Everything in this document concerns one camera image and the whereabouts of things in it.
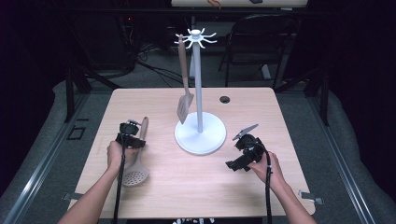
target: black chair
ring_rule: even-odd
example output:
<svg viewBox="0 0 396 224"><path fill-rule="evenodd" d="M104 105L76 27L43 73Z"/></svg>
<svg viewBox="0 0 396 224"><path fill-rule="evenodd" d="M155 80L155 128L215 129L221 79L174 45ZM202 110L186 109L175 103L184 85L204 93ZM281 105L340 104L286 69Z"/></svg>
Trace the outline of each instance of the black chair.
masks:
<svg viewBox="0 0 396 224"><path fill-rule="evenodd" d="M298 21L288 15L249 15L233 25L228 34L226 52L221 59L219 71L227 63L225 87L228 87L230 64L254 65L277 64L273 89L283 59L285 42L296 31Z"/></svg>

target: black cable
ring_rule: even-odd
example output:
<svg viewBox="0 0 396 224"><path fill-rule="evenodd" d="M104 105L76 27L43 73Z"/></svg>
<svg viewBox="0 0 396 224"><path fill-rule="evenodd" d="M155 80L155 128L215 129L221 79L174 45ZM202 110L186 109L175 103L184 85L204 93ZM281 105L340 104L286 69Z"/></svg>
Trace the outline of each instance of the black cable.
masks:
<svg viewBox="0 0 396 224"><path fill-rule="evenodd" d="M163 79L163 76L164 76L164 77L168 77L168 78L170 78L170 79L172 79L172 80L174 80L174 81L176 81L176 82L178 82L178 83L183 83L183 82L181 81L181 75L179 75L180 78L176 78L176 77L173 77L172 75L168 75L168 74L163 73L163 71L164 71L164 72L167 72L167 73L169 73L169 74L178 75L178 74L175 73L175 72L172 72L172 71L169 71L169 70L163 69L163 68L154 67L154 66L148 65L148 64L146 64L146 63L142 63L142 62L137 62L137 64L140 64L140 65L146 67L147 69L149 69L149 70L151 70L151 71L157 73L157 74L160 76L160 78L163 80L163 82L166 83L166 85L168 85L168 87L171 87L171 85L169 85L169 83L167 83L166 80Z"/></svg>
<svg viewBox="0 0 396 224"><path fill-rule="evenodd" d="M113 220L111 221L111 223L113 223L113 224L117 224L118 219L119 219L120 193L121 193L121 186L122 186L123 170L124 170L124 166L125 166L125 143L124 143L123 133L122 133L121 129L120 129L120 139L121 139L121 146L122 146L122 155L121 155L121 165L120 165L118 184L117 184L117 198L116 198L116 204L114 206Z"/></svg>
<svg viewBox="0 0 396 224"><path fill-rule="evenodd" d="M270 182L271 182L271 173L272 173L271 158L267 149L264 146L258 143L251 143L251 144L260 147L264 151L267 159L267 172L265 177L265 202L267 207L267 223L272 224L272 211L271 211L271 200L270 200Z"/></svg>

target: gray carpet floor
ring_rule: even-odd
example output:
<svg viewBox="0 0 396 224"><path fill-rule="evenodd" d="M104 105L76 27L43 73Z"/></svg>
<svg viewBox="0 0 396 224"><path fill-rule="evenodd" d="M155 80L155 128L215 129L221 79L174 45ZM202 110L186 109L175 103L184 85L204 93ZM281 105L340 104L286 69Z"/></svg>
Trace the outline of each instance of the gray carpet floor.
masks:
<svg viewBox="0 0 396 224"><path fill-rule="evenodd" d="M202 82L204 87L223 87L224 71L217 71L221 54L208 48L202 51ZM141 55L140 62L154 67L166 68L179 73L177 53L174 50L154 50ZM232 80L238 79L238 74L251 74L244 79L256 79L261 75L257 67L233 68ZM113 72L101 72L109 76ZM180 88L178 81L159 75L147 67L137 65L135 70L126 76L113 77L110 80L125 88ZM106 110L111 90L102 83L90 79L93 91L89 95L76 92L76 100L81 109L68 123L64 124L66 113L65 85L60 83L54 88L56 99L49 117L37 137L30 153L25 159L18 174L0 199L0 221L14 223L56 223L68 207L68 201L62 200L65 192L74 192L84 162L88 156L100 121ZM240 80L230 86L270 86L268 81ZM318 223L396 223L396 205L373 181L359 159L359 147L347 116L338 99L330 94L329 127L324 127L317 116L318 99L305 98L304 83L276 95L283 116L288 126L290 136L296 149L300 164L311 192L324 199L325 204L317 205L314 218ZM71 130L84 128L80 140L68 136ZM39 184L32 200L21 211L18 220L11 217L15 204L27 186L35 169L54 147L60 132L66 130L62 141L57 145L59 151L53 156L53 163L48 164L49 170L44 173L44 181ZM354 181L359 186L359 193L364 199L373 219L364 221L360 217L347 183L336 166L332 154L332 144L323 131L329 131L340 148L347 167ZM274 223L287 223L285 217L274 217Z"/></svg>

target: white object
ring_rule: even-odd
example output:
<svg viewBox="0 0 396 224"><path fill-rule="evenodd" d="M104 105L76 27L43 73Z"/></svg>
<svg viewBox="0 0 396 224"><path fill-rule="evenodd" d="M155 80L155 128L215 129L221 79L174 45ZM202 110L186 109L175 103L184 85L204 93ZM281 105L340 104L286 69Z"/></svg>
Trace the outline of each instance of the white object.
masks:
<svg viewBox="0 0 396 224"><path fill-rule="evenodd" d="M202 109L202 83L201 83L201 53L200 47L205 48L201 41L207 43L216 43L217 41L210 41L206 37L213 35L202 35L205 28L202 30L188 30L188 36L183 42L190 41L186 47L192 47L192 56L194 61L194 75L195 75L195 97L197 104L197 112L191 113L187 116L183 124L179 122L175 128L175 138L177 143L186 151L195 155L205 155L219 149L224 143L226 130L224 123L216 116L204 113Z"/></svg>
<svg viewBox="0 0 396 224"><path fill-rule="evenodd" d="M264 79L271 79L270 70L268 69L268 64L262 66L262 77Z"/></svg>
<svg viewBox="0 0 396 224"><path fill-rule="evenodd" d="M203 113L204 130L197 132L197 113L190 113L183 124L175 128L177 143L194 155L207 155L221 147L226 137L223 122L210 113Z"/></svg>

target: spatula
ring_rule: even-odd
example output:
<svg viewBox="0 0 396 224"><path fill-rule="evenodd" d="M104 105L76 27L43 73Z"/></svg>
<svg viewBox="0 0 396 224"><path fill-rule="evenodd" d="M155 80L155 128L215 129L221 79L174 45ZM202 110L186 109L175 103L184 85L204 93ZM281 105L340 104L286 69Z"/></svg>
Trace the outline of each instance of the spatula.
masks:
<svg viewBox="0 0 396 224"><path fill-rule="evenodd" d="M145 140L148 126L149 126L149 118L144 117L142 121L142 127L140 129L140 136L139 136L141 140ZM134 161L134 164L131 167L124 170L122 177L123 186L131 187L138 185L142 183L149 176L149 170L146 167L144 167L140 162L142 150L143 148L140 148L137 151L136 160Z"/></svg>
<svg viewBox="0 0 396 224"><path fill-rule="evenodd" d="M189 107L191 105L194 94L189 91L189 81L187 77L187 59L186 59L186 47L183 43L183 35L178 37L178 58L180 59L181 75L183 77L183 85L185 94L180 96L177 106L177 116L181 123L184 123L187 116L189 115Z"/></svg>

